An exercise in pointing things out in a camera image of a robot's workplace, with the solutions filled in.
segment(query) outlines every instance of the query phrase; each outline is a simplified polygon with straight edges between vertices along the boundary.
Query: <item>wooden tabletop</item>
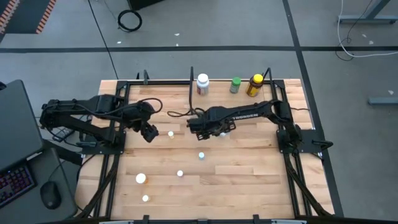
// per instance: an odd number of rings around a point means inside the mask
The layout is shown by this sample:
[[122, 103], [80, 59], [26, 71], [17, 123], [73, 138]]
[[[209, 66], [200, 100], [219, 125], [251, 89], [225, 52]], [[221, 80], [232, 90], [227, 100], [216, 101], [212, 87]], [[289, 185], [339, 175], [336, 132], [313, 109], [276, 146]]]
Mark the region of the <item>wooden tabletop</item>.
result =
[[[307, 108], [300, 80], [284, 81], [291, 107]], [[116, 82], [102, 81], [99, 93], [114, 94]], [[269, 86], [253, 98], [245, 94], [246, 85], [242, 82], [239, 93], [232, 94], [230, 81], [211, 81], [207, 96], [193, 92], [193, 107], [234, 107], [271, 99]], [[237, 128], [225, 137], [198, 141], [186, 127], [188, 117], [171, 118], [166, 114], [170, 110], [185, 113], [189, 109], [188, 90], [188, 85], [131, 87], [131, 103], [156, 97], [164, 107], [149, 121], [159, 130], [159, 136], [151, 143], [145, 142], [139, 133], [127, 131], [111, 218], [141, 220], [143, 215], [149, 215], [157, 220], [251, 219], [253, 214], [260, 218], [293, 218], [284, 160], [275, 135], [277, 126], [265, 118], [245, 119], [236, 121]], [[150, 103], [159, 108], [156, 101]], [[308, 111], [292, 113], [302, 129], [312, 127]], [[103, 127], [109, 121], [94, 119], [93, 124]], [[168, 137], [169, 131], [174, 132], [173, 139]], [[204, 160], [199, 160], [199, 152], [205, 153]], [[76, 190], [80, 207], [90, 201], [98, 188], [102, 161], [103, 156], [97, 155], [80, 172]], [[321, 160], [301, 154], [301, 161], [307, 187], [324, 209], [333, 213]], [[183, 177], [177, 176], [178, 170], [183, 171]], [[136, 175], [141, 172], [148, 178], [144, 185], [136, 183]], [[304, 214], [302, 196], [298, 187], [296, 190], [300, 212]], [[150, 197], [148, 202], [142, 201], [145, 194]], [[104, 193], [102, 215], [107, 196], [108, 191]]]

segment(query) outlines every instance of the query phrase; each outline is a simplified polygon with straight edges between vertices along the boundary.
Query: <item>computer mouse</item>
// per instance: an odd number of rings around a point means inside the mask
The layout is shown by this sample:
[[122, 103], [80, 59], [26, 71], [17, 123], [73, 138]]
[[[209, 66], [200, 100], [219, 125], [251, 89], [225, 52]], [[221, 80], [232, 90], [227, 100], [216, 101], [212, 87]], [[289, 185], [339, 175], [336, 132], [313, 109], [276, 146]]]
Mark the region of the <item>computer mouse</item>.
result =
[[48, 181], [40, 188], [43, 204], [48, 209], [56, 209], [61, 204], [61, 195], [54, 181]]

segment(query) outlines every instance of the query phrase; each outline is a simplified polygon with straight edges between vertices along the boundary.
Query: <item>floor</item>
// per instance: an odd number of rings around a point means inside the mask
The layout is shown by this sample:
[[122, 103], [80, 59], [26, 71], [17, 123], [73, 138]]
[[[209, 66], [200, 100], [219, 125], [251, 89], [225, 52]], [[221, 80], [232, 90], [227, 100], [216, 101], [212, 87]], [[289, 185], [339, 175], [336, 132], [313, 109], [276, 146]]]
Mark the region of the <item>floor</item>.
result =
[[[276, 78], [309, 78], [326, 139], [335, 143], [329, 152], [344, 215], [398, 220], [398, 110], [367, 104], [369, 96], [398, 94], [398, 55], [345, 62], [334, 51], [306, 50], [299, 62], [287, 2], [301, 47], [338, 45], [340, 1], [165, 0], [141, 9], [143, 25], [130, 34], [118, 30], [115, 20], [128, 8], [125, 0], [107, 0], [109, 8], [104, 0], [91, 1], [120, 79], [144, 69], [151, 79], [188, 78], [190, 66], [210, 78], [249, 78], [267, 67]], [[343, 14], [361, 14], [368, 3], [346, 0]], [[392, 1], [381, 14], [397, 9]], [[135, 22], [123, 18], [127, 26]], [[342, 37], [350, 27], [341, 26]], [[397, 24], [361, 24], [346, 45], [369, 49], [357, 55], [386, 53], [372, 47], [398, 46], [397, 35]], [[223, 47], [234, 45], [246, 48]], [[0, 80], [23, 80], [36, 116], [49, 99], [86, 99], [97, 94], [101, 80], [115, 79], [87, 0], [58, 0], [43, 33], [6, 34], [0, 52]]]

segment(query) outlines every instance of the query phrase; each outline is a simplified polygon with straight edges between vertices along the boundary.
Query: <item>keyboard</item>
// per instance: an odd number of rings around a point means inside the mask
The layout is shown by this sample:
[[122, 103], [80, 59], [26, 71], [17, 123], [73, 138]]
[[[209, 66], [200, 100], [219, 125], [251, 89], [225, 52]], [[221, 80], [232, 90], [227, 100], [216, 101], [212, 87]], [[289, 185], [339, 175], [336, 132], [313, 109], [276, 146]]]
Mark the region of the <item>keyboard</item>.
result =
[[26, 163], [0, 172], [0, 208], [36, 186]]

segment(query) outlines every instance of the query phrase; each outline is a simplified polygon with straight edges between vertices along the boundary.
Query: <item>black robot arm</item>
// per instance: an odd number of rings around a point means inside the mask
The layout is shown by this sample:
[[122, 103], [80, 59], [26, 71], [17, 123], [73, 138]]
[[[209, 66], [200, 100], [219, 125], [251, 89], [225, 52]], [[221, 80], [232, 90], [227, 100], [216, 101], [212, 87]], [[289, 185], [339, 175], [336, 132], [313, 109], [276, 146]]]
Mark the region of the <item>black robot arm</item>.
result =
[[300, 127], [293, 122], [290, 105], [279, 100], [263, 101], [234, 108], [214, 106], [199, 114], [197, 118], [188, 119], [187, 126], [191, 133], [197, 135], [198, 140], [204, 140], [208, 139], [210, 135], [219, 136], [220, 133], [234, 130], [236, 128], [234, 121], [236, 120], [257, 117], [265, 117], [275, 124], [282, 125], [287, 132], [286, 142], [293, 145], [301, 142]]
[[[155, 111], [146, 100], [159, 101], [160, 109]], [[72, 115], [93, 115], [117, 121], [125, 128], [132, 128], [135, 132], [140, 131], [142, 137], [151, 142], [159, 132], [154, 125], [148, 123], [148, 120], [152, 114], [162, 109], [162, 102], [156, 98], [149, 98], [125, 105], [123, 97], [100, 95], [89, 100], [50, 100], [42, 109], [40, 123], [43, 128], [51, 130], [63, 126], [93, 136], [104, 145], [114, 146], [120, 141], [114, 127], [99, 128]]]

